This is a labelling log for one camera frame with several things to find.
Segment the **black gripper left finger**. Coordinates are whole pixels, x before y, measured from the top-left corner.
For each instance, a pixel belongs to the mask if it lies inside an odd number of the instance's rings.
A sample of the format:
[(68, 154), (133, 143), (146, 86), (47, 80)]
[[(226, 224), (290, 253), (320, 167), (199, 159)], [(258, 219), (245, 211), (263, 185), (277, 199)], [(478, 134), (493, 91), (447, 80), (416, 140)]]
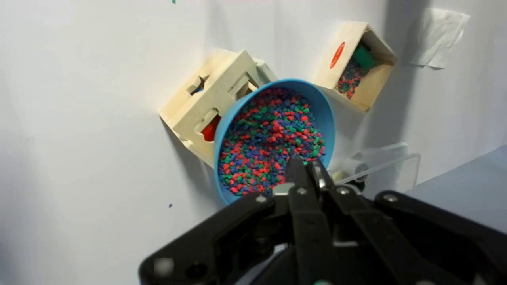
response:
[(333, 242), (318, 191), (309, 172), (309, 162), (291, 158), (287, 164), (288, 205), (293, 226), (299, 285), (337, 285), (333, 268)]

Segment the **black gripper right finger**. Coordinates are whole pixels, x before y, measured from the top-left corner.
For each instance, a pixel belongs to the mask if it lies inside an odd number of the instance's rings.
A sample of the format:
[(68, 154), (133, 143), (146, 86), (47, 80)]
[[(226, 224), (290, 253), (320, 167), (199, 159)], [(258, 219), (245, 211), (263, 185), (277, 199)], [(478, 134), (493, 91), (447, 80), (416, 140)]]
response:
[(451, 285), (454, 276), (426, 261), (380, 210), (352, 185), (336, 185), (320, 161), (310, 162), (312, 180), (326, 192), (347, 223), (359, 234), (394, 285)]

